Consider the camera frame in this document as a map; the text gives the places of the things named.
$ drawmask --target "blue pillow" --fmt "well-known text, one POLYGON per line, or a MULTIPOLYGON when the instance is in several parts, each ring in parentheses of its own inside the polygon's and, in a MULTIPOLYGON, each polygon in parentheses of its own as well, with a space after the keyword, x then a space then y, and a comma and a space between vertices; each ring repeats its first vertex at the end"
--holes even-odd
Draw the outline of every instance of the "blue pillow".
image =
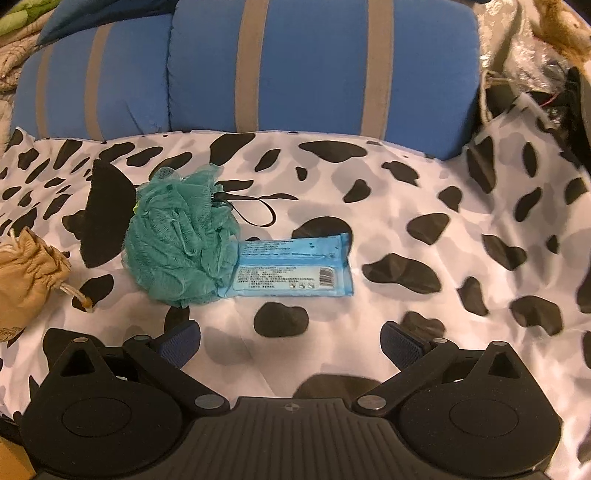
POLYGON ((61 0, 41 30, 38 45, 129 18, 172 14, 178 0, 61 0))
POLYGON ((469 7, 264 4, 178 2, 168 59, 173 130, 361 134, 442 159, 460 153, 479 86, 478 24, 469 7))
POLYGON ((171 15, 125 20, 41 49, 23 66, 12 127, 90 140, 168 131, 171 22, 171 15))

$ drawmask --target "mesh loofah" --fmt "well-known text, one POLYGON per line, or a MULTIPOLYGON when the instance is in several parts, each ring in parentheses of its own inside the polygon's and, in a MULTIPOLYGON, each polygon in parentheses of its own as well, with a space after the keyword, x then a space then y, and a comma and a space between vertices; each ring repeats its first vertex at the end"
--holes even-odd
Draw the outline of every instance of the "mesh loofah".
POLYGON ((148 295, 176 307, 217 299, 238 259, 239 226, 231 206, 212 203, 219 168, 181 178, 169 167, 138 188, 124 242, 124 265, 148 295))

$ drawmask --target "blue wet wipes package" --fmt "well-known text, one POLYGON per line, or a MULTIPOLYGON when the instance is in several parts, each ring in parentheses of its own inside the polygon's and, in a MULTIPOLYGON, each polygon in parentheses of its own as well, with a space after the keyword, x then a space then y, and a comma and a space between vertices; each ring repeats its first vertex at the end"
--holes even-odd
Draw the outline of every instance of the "blue wet wipes package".
POLYGON ((351 296, 348 243, 346 233, 240 242, 230 286, 217 293, 222 298, 351 296))

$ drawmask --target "black spot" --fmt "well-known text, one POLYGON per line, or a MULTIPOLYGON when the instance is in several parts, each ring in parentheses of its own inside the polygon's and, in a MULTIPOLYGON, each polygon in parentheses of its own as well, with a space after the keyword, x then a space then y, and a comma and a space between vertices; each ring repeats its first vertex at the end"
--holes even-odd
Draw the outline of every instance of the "black spot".
POLYGON ((585 365, 588 368, 591 368, 591 332, 587 331, 583 334, 581 338, 582 348, 583 348, 583 359, 585 360, 585 365))
POLYGON ((57 359, 64 352, 66 347, 74 338, 86 337, 97 348, 105 346, 97 337, 89 335, 88 333, 72 332, 71 330, 62 330, 61 328, 50 328, 43 336, 43 353, 47 358, 47 366, 49 370, 56 364, 57 359))
POLYGON ((421 215, 407 223, 407 232, 413 238, 427 245, 432 245, 439 240, 449 221, 449 215, 446 213, 421 215))
POLYGON ((541 198, 542 189, 540 187, 537 187, 533 192, 523 195, 517 202, 517 205, 515 205, 515 211, 513 212, 515 220, 517 222, 523 222, 541 198))
POLYGON ((82 240, 84 233, 84 210, 78 210, 73 215, 64 215, 61 218, 61 223, 66 230, 73 233, 77 240, 82 240))
POLYGON ((566 205, 573 203, 586 191, 587 187, 585 186, 581 177, 571 180, 564 189, 564 201, 566 202, 566 205))
POLYGON ((270 200, 298 200, 298 197, 294 197, 289 193, 273 193, 272 195, 262 195, 259 197, 260 199, 270 199, 270 200))
POLYGON ((330 163, 341 163, 351 157, 364 157, 368 151, 363 147, 348 142, 335 140, 319 140, 316 142, 305 142, 298 145, 302 150, 311 152, 322 160, 330 163))
POLYGON ((178 170, 183 165, 186 165, 189 160, 193 158, 193 154, 191 152, 183 152, 179 155, 174 157, 165 158, 162 162, 154 167, 150 175, 148 176, 149 180, 152 180, 152 177, 156 174, 156 172, 162 167, 170 167, 174 170, 178 170))
MULTIPOLYGON (((111 293, 114 284, 115 282, 113 280, 113 275, 107 274, 103 275, 102 277, 86 280, 84 285, 82 285, 79 290, 88 298, 90 298, 92 300, 93 306, 95 306, 102 299, 106 298, 109 293, 111 293)), ((85 312, 80 300, 78 300, 76 297, 72 299, 72 306, 75 309, 85 312)))
POLYGON ((437 198, 440 199, 448 208, 451 208, 454 212, 460 211, 460 202, 462 201, 462 191, 458 187, 453 185, 443 189, 437 194, 437 198))
POLYGON ((255 171, 266 170, 272 167, 277 161, 280 151, 280 148, 274 148, 273 150, 269 150, 267 153, 265 153, 259 160, 259 163, 256 164, 255 171))
POLYGON ((10 348, 11 345, 13 345, 22 335, 22 333, 25 331, 25 329, 22 329, 20 332, 18 332, 14 337, 12 337, 8 343, 6 344, 6 348, 10 348))
POLYGON ((10 225, 11 223, 12 223, 12 220, 8 219, 2 225, 0 225, 0 235, 4 235, 4 230, 6 230, 6 227, 8 225, 10 225))
POLYGON ((27 150, 26 152, 18 154, 18 168, 21 170, 26 170, 31 166, 37 157, 39 156, 39 152, 34 148, 27 150))
POLYGON ((170 307, 168 312, 166 312, 166 317, 164 318, 164 331, 168 332, 177 325, 186 322, 189 319, 189 314, 189 307, 185 307, 183 309, 179 307, 170 307))
POLYGON ((15 128, 6 146, 6 151, 8 151, 11 147, 14 147, 15 145, 20 145, 23 138, 24 137, 22 136, 22 132, 18 128, 15 128))
POLYGON ((255 313, 254 327, 263 337, 293 337, 304 333, 308 322, 306 309, 268 301, 255 313))
POLYGON ((213 141, 209 147, 209 163, 224 165, 244 145, 254 140, 255 134, 223 134, 213 141))
POLYGON ((70 198, 71 196, 72 194, 62 193, 61 195, 54 198, 49 204, 49 207, 47 207, 45 213, 43 214, 43 219, 49 220, 49 218, 52 215, 55 215, 57 212, 59 212, 61 208, 64 206, 64 204, 67 202, 68 198, 70 198))
POLYGON ((414 168, 406 165, 406 163, 399 161, 389 161, 382 163, 382 168, 389 170, 396 180, 404 181, 410 185, 418 187, 418 173, 414 168))
POLYGON ((255 183, 254 180, 219 180, 216 185, 221 185, 224 192, 235 192, 249 189, 253 183, 255 183))
POLYGON ((130 167, 143 167, 146 165, 150 160, 152 160, 156 155, 160 155, 164 150, 164 147, 150 147, 142 150, 141 152, 137 152, 130 157, 127 157, 127 165, 130 167))
POLYGON ((76 153, 80 147, 82 146, 82 142, 80 140, 66 140, 63 145, 60 147, 60 151, 57 153, 56 162, 53 164, 54 170, 59 170, 62 168, 68 159, 76 153))
POLYGON ((61 179, 60 177, 55 177, 53 179, 51 179, 50 181, 48 181, 44 187, 46 189, 50 188, 50 187, 56 187, 58 186, 60 183, 66 181, 66 179, 61 179))
POLYGON ((88 162, 89 160, 90 160, 90 157, 86 157, 86 158, 80 160, 80 163, 78 165, 76 165, 70 173, 74 173, 74 172, 77 172, 78 170, 80 170, 86 164, 86 162, 88 162))
POLYGON ((135 145, 132 142, 124 142, 124 143, 116 143, 112 147, 106 148, 101 153, 99 153, 99 158, 105 162, 113 162, 113 160, 117 160, 122 155, 127 155, 133 149, 135 145))
POLYGON ((535 148, 530 142, 524 145, 521 158, 523 159, 525 171, 531 178, 534 178, 538 172, 538 155, 536 155, 535 148))
POLYGON ((371 194, 371 188, 365 180, 357 179, 351 189, 343 197, 343 202, 354 203, 365 200, 371 194))
POLYGON ((589 425, 589 430, 585 438, 579 444, 579 448, 577 448, 577 458, 581 462, 581 465, 591 460, 591 425, 589 425))
POLYGON ((32 375, 29 375, 29 398, 32 400, 35 394, 39 390, 39 384, 35 382, 32 375))
POLYGON ((37 219, 37 208, 33 208, 25 213, 23 216, 14 220, 11 228, 14 228, 14 234, 19 236, 21 234, 21 230, 26 226, 30 229, 33 229, 33 225, 35 225, 35 220, 37 219))
POLYGON ((305 380, 293 394, 295 400, 342 398, 350 407, 354 400, 380 384, 377 380, 349 375, 316 374, 305 380))
POLYGON ((492 137, 466 150, 468 172, 484 193, 490 193, 496 186, 495 151, 492 137))
POLYGON ((441 291, 441 282, 430 267, 397 254, 388 254, 375 263, 363 265, 361 271, 370 282, 397 283, 421 294, 441 291))
POLYGON ((420 313, 412 311, 404 314, 400 326, 427 342, 435 338, 443 338, 446 330, 441 320, 426 319, 420 313))
POLYGON ((129 179, 114 165, 95 162, 80 243, 87 268, 103 265, 121 253, 135 204, 135 188, 129 179))
POLYGON ((581 313, 591 313, 591 265, 587 269, 587 275, 577 289, 577 305, 581 313))
POLYGON ((296 167, 295 172, 297 173, 297 178, 299 181, 304 181, 308 178, 308 169, 304 167, 296 167))
POLYGON ((558 237, 556 235, 552 235, 548 240, 546 240, 546 248, 554 254, 558 254, 560 250, 560 243, 558 241, 558 237))
POLYGON ((349 245, 347 254, 351 251, 353 245, 353 230, 345 222, 337 217, 316 217, 308 220, 301 227, 296 228, 292 233, 292 238, 318 238, 347 233, 349 235, 349 245))
POLYGON ((21 186, 18 186, 18 187, 10 187, 9 189, 4 190, 4 192, 2 192, 2 200, 8 200, 16 192, 18 192, 21 188, 22 188, 21 186))
POLYGON ((527 253, 520 247, 509 247, 495 235, 482 235, 486 253, 499 265, 513 271, 527 260, 527 253))
POLYGON ((486 317, 490 313, 484 305, 480 282, 474 277, 465 279, 464 284, 457 289, 457 294, 467 311, 481 317, 486 317))
POLYGON ((555 303, 528 295, 514 300, 509 305, 513 318, 522 327, 541 326, 548 335, 562 331, 562 314, 555 303))
POLYGON ((47 166, 49 165, 49 162, 51 160, 48 158, 47 160, 45 160, 45 162, 39 164, 38 166, 35 167, 35 170, 33 170, 29 176, 27 177, 27 179, 25 180, 25 183, 31 183, 33 180, 35 180, 40 173, 45 170, 47 168, 47 166))

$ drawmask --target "metal screw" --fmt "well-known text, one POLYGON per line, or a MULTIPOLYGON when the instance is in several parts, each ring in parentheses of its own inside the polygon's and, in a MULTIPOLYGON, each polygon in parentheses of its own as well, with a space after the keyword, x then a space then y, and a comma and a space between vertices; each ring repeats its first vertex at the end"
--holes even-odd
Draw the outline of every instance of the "metal screw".
POLYGON ((199 408, 204 408, 205 410, 214 410, 221 407, 224 403, 224 400, 225 399, 219 395, 201 395, 195 399, 195 405, 199 408))
POLYGON ((386 400, 377 395, 364 395, 357 401, 357 405, 366 410, 380 410, 386 406, 386 400))

